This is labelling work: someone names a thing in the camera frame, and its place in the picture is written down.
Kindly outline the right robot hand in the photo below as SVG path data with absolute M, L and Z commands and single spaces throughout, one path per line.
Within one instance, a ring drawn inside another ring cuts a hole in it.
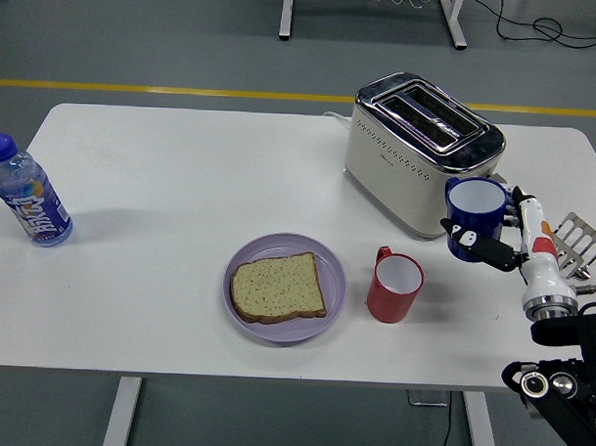
M 527 285 L 524 310 L 572 315 L 574 291 L 561 276 L 558 252 L 541 203 L 518 187 L 481 177 L 448 179 L 447 216 L 440 220 L 450 252 L 462 261 L 482 262 L 512 272 Z

